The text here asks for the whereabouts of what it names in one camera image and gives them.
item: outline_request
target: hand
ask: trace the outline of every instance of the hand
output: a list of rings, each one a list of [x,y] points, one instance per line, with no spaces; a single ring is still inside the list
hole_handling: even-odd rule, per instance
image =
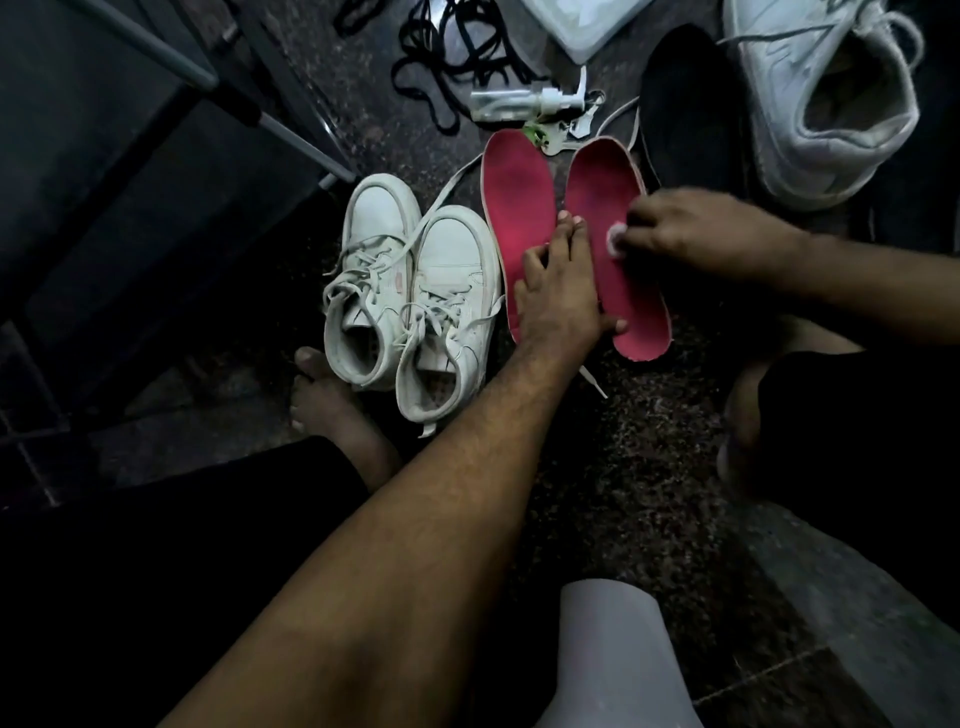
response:
[[[636,198],[619,245],[668,255],[725,279],[764,282],[789,264],[808,233],[730,195],[665,189]]]
[[[626,321],[600,313],[589,233],[582,218],[561,212],[549,247],[541,245],[523,254],[523,274],[526,280],[518,280],[514,288],[519,352],[542,355],[572,367],[572,373],[606,331],[627,330]]]

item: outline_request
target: black pants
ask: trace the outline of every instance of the black pants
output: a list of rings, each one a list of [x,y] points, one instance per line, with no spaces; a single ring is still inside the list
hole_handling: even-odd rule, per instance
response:
[[[954,627],[958,359],[792,354],[760,385],[771,498]],[[9,715],[156,724],[365,496],[314,438],[4,522]]]

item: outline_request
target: pink insole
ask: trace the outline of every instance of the pink insole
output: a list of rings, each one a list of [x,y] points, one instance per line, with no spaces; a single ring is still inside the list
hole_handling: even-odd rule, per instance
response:
[[[600,137],[580,149],[570,163],[566,209],[583,217],[590,229],[593,274],[604,310],[630,322],[613,339],[631,361],[651,361],[670,347],[670,314],[658,286],[628,275],[623,261],[607,250],[607,233],[627,220],[630,202],[645,193],[630,153],[616,139]]]
[[[487,222],[503,260],[507,321],[516,341],[514,284],[523,279],[523,252],[547,242],[557,227],[553,177],[543,154],[523,132],[505,129],[487,142],[481,186]]]

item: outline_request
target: bare foot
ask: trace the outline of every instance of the bare foot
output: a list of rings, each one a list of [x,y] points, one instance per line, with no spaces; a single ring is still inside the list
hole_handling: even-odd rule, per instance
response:
[[[371,493],[377,490],[402,465],[396,448],[367,419],[356,395],[333,374],[323,352],[302,347],[294,360],[303,375],[294,379],[290,406],[293,428],[325,437],[347,456],[367,489]]]
[[[792,352],[856,353],[863,348],[838,333],[795,316],[781,316],[780,345],[772,355],[747,365],[727,399],[725,417],[730,428],[717,455],[717,471],[729,485],[756,495],[756,451],[760,439],[760,381],[777,359]]]

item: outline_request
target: large white sneaker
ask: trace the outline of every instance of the large white sneaker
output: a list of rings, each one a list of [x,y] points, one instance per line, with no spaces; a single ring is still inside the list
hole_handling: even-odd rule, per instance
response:
[[[466,207],[428,213],[415,258],[396,404],[429,437],[483,386],[502,284],[490,229]]]
[[[419,223],[417,198],[393,175],[371,175],[350,196],[343,271],[324,289],[324,350],[333,372],[359,389],[394,387]]]
[[[751,90],[760,179],[784,205],[849,199],[916,128],[924,38],[880,0],[725,0],[724,28]]]

